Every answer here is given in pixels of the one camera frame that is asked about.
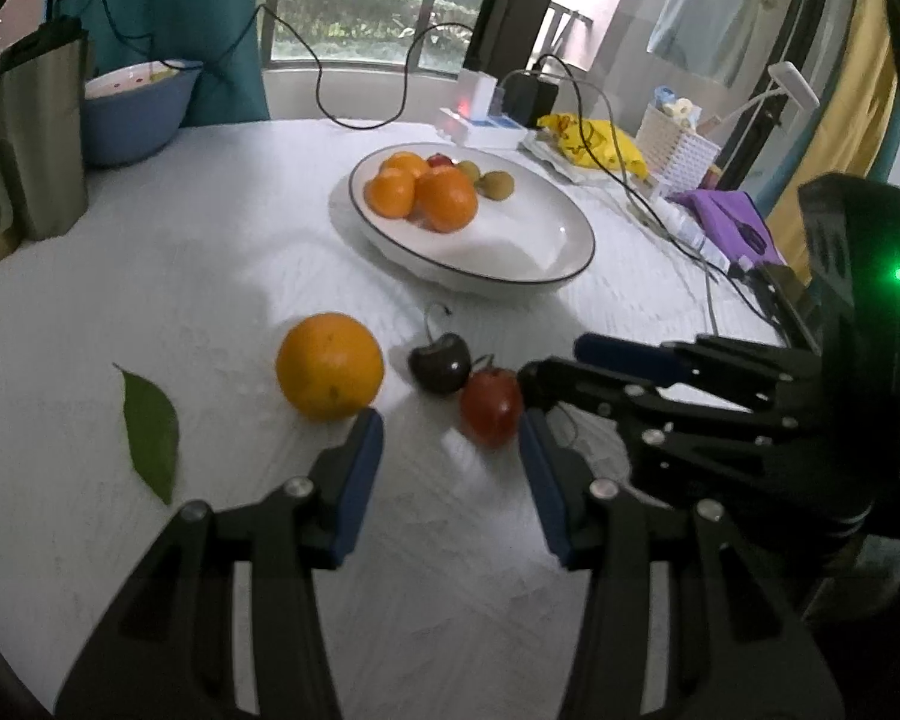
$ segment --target red apple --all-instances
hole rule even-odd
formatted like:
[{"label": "red apple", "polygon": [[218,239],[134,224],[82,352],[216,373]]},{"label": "red apple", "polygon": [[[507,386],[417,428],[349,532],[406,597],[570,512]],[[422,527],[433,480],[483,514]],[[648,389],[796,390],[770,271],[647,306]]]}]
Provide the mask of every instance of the red apple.
[{"label": "red apple", "polygon": [[487,367],[476,371],[460,394],[463,432],[479,445],[497,449],[516,435],[523,395],[512,370]]},{"label": "red apple", "polygon": [[440,167],[440,165],[453,165],[453,160],[446,154],[434,154],[427,160],[430,167]]}]

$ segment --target orange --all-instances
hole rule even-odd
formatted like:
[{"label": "orange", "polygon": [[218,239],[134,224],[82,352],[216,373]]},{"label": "orange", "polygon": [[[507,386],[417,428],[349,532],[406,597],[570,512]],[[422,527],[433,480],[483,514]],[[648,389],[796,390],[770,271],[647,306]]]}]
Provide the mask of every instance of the orange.
[{"label": "orange", "polygon": [[275,367],[290,405],[317,422],[355,415],[384,380],[376,338],[346,314],[304,319],[284,338]]},{"label": "orange", "polygon": [[437,232],[455,232],[477,215],[477,191],[452,165],[440,165],[416,180],[416,205]]},{"label": "orange", "polygon": [[405,170],[413,175],[413,180],[417,180],[423,173],[430,169],[427,161],[419,154],[413,151],[397,151],[384,160],[383,167],[397,167],[399,170]]},{"label": "orange", "polygon": [[413,210],[413,175],[396,167],[384,167],[364,184],[364,199],[382,217],[408,217]]}]

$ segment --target desk lamp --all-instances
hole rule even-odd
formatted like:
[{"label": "desk lamp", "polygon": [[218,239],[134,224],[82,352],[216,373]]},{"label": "desk lamp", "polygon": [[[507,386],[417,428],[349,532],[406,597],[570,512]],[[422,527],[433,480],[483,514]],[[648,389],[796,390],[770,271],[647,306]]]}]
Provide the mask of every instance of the desk lamp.
[{"label": "desk lamp", "polygon": [[697,134],[706,136],[722,124],[736,119],[740,114],[753,108],[757,103],[763,103],[763,100],[777,97],[778,95],[789,95],[790,99],[794,100],[794,103],[797,103],[797,106],[802,111],[813,111],[820,107],[820,99],[813,89],[810,88],[810,84],[807,83],[803,74],[794,66],[793,62],[778,62],[778,64],[770,65],[767,68],[767,73],[773,79],[773,85],[770,86],[770,89],[761,95],[756,95],[755,98],[748,100],[725,116],[710,117],[697,127]]}]

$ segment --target green shrub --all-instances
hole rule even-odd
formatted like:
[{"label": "green shrub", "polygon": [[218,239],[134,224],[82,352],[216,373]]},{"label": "green shrub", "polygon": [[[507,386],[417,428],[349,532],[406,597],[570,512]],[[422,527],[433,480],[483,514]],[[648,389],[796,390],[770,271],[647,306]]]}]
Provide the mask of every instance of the green shrub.
[{"label": "green shrub", "polygon": [[[422,0],[278,0],[277,15],[298,30],[310,44],[326,41],[399,42],[408,46]],[[478,9],[457,2],[437,0],[431,23],[476,22]],[[284,32],[277,25],[278,32]],[[461,29],[443,29],[429,50],[460,53],[469,34]]]}]

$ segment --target railing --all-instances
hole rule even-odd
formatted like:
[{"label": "railing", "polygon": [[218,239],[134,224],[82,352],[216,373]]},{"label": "railing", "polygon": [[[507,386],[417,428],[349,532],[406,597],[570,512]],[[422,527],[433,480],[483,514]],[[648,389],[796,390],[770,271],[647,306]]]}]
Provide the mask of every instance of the railing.
[{"label": "railing", "polygon": [[563,5],[558,5],[556,2],[550,3],[550,8],[547,12],[550,13],[551,11],[553,11],[553,15],[550,18],[547,33],[543,36],[543,44],[537,56],[552,53],[552,55],[564,59],[563,50],[566,47],[567,38],[570,37],[570,32],[573,30],[574,23],[581,22],[589,31],[593,28],[593,19],[584,16],[578,10],[570,10],[563,7]]},{"label": "railing", "polygon": [[[269,10],[272,12],[277,12],[279,0],[264,0],[266,6],[269,7]],[[413,28],[413,37],[416,37],[423,32],[431,23],[431,19],[434,13],[434,4],[437,0],[421,0],[420,1],[420,9],[418,11],[418,15],[416,15],[416,23]],[[552,18],[550,20],[550,26],[547,30],[547,34],[545,35],[545,39],[542,44],[542,52],[553,53],[557,56],[562,56],[562,50],[564,48],[564,43],[567,36],[570,33],[570,30],[575,22],[581,22],[584,24],[586,29],[591,28],[593,25],[593,20],[587,18],[586,16],[581,15],[577,11],[570,11],[562,5],[558,5],[555,2],[551,2],[550,10],[553,12]],[[260,57],[261,62],[263,63],[264,68],[272,69],[272,68],[280,68],[280,67],[292,67],[299,65],[306,65],[310,63],[310,60],[307,59],[274,59],[274,34],[275,34],[275,23],[274,19],[268,14],[264,13],[263,20],[260,28]],[[420,70],[420,55],[422,52],[422,42],[418,44],[416,48],[413,50],[413,53],[410,55],[410,71],[413,73],[414,71]],[[355,60],[337,60],[337,61],[326,61],[324,64],[328,66],[334,65],[343,65],[352,67],[354,65],[357,66],[365,66],[365,67],[392,67],[391,63],[386,62],[368,62],[368,61],[355,61]]]}]

